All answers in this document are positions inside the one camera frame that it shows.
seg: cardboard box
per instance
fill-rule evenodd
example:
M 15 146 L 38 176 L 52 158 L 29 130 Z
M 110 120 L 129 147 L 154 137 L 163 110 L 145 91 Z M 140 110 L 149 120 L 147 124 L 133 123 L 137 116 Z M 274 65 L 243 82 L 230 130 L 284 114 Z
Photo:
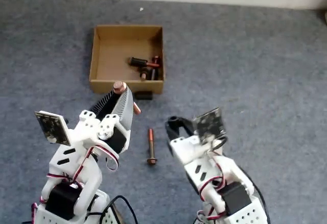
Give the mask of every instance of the cardboard box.
M 159 78 L 141 81 L 137 67 L 128 64 L 130 57 L 152 61 L 160 56 Z M 95 93 L 107 93 L 115 81 L 128 84 L 133 92 L 161 94 L 165 81 L 162 27 L 149 25 L 99 25 L 95 27 L 90 69 L 90 85 Z

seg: screw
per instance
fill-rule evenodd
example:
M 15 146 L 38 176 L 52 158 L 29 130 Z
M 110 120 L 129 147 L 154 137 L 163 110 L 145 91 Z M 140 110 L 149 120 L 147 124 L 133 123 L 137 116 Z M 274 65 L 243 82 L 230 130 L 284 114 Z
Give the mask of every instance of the screw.
M 123 92 L 126 90 L 126 88 L 127 88 L 126 83 L 122 82 L 122 81 L 116 81 L 113 84 L 113 91 L 116 94 L 123 94 Z
M 149 165 L 155 165 L 157 162 L 157 159 L 154 157 L 154 140 L 153 140 L 153 129 L 149 129 L 149 134 L 148 134 L 148 139 L 149 139 L 149 150 L 150 150 L 150 158 L 148 158 L 148 164 Z

